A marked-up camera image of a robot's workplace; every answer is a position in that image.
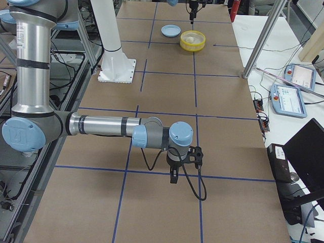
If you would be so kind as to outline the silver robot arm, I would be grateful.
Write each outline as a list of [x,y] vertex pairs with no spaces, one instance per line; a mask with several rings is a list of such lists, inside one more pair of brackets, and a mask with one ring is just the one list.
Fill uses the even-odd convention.
[[[178,3],[178,0],[167,0],[167,3],[170,6],[174,7]],[[189,14],[189,20],[191,25],[194,24],[194,20],[198,13],[198,7],[199,7],[199,1],[196,0],[186,1],[186,11]]]
[[2,135],[13,149],[28,153],[63,136],[92,134],[130,137],[132,145],[167,152],[170,182],[192,155],[192,127],[179,121],[164,127],[160,119],[89,116],[55,111],[49,104],[51,31],[76,30],[77,1],[9,1],[16,21],[17,104]]

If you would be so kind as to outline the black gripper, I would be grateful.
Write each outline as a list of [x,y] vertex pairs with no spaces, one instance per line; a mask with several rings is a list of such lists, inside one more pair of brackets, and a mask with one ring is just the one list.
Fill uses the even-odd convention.
[[194,23],[194,18],[196,18],[196,14],[197,14],[197,9],[199,6],[199,0],[189,0],[189,7],[190,9],[190,23],[193,24]]
[[170,183],[177,183],[179,178],[179,167],[182,166],[182,164],[185,164],[185,160],[172,159],[170,157],[167,157],[167,163],[170,166]]

